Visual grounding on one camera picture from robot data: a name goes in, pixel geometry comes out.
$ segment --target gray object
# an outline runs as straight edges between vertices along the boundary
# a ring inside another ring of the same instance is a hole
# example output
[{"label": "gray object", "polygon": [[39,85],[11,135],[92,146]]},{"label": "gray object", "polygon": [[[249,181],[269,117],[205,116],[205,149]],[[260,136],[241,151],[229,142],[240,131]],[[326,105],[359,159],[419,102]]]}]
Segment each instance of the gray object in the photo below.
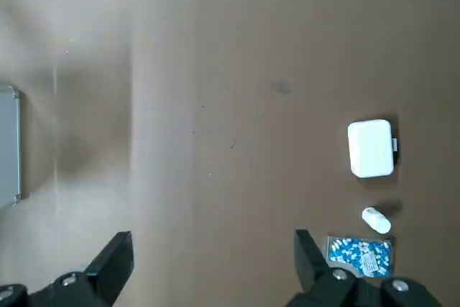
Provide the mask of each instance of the gray object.
[{"label": "gray object", "polygon": [[332,275],[336,280],[345,280],[346,279],[346,272],[340,269],[335,269],[332,272]]},{"label": "gray object", "polygon": [[393,288],[396,289],[397,291],[408,291],[409,290],[409,285],[404,282],[403,280],[393,280]]},{"label": "gray object", "polygon": [[17,89],[0,86],[0,209],[21,199],[21,109]]}]

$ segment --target white cap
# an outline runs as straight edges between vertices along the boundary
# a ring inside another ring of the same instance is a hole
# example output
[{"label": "white cap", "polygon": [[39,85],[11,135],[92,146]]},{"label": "white cap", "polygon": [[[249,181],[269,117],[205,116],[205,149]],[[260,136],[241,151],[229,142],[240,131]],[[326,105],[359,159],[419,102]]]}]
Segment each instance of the white cap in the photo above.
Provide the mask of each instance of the white cap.
[{"label": "white cap", "polygon": [[386,234],[391,229],[390,221],[374,208],[365,208],[362,219],[377,233]]}]

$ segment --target table surface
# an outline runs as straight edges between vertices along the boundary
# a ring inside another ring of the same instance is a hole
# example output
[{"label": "table surface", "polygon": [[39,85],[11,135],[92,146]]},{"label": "table surface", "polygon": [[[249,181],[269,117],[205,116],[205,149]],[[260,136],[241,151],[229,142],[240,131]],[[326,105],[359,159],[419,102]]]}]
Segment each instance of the table surface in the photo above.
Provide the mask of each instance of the table surface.
[{"label": "table surface", "polygon": [[[283,306],[294,229],[375,237],[379,204],[395,272],[460,301],[459,0],[20,4],[1,62],[30,198],[0,214],[2,283],[37,289],[131,229],[120,306]],[[399,139],[390,177],[351,174],[363,119]]]}]

